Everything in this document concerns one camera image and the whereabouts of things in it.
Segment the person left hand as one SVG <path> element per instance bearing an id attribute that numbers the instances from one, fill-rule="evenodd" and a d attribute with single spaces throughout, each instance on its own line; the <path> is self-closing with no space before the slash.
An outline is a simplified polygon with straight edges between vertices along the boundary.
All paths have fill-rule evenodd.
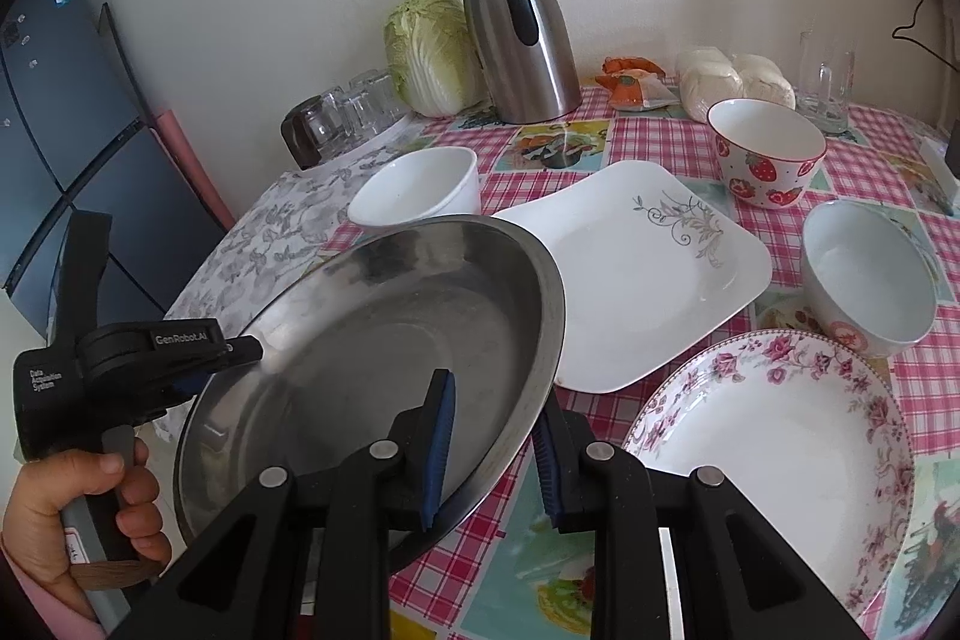
<path id="1" fill-rule="evenodd" d="M 50 598 L 83 619 L 94 611 L 70 575 L 67 538 L 60 513 L 85 495 L 121 494 L 117 530 L 142 557 L 161 565 L 171 560 L 171 542 L 156 507 L 160 483 L 148 470 L 149 450 L 133 440 L 132 464 L 117 453 L 67 450 L 21 468 L 3 516 L 2 542 L 10 562 Z"/>

